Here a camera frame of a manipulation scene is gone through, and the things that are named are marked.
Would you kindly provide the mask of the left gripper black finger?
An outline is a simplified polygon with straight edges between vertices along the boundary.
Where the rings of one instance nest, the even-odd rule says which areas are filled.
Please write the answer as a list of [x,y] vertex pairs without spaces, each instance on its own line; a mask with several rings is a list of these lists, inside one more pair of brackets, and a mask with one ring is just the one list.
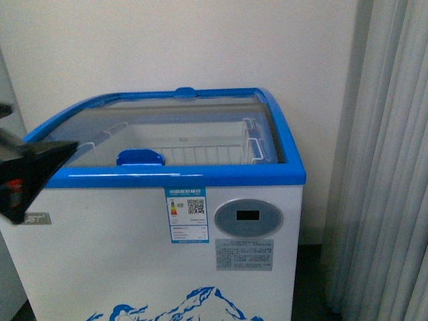
[[76,141],[23,142],[1,129],[1,216],[22,224],[29,206],[77,148]]

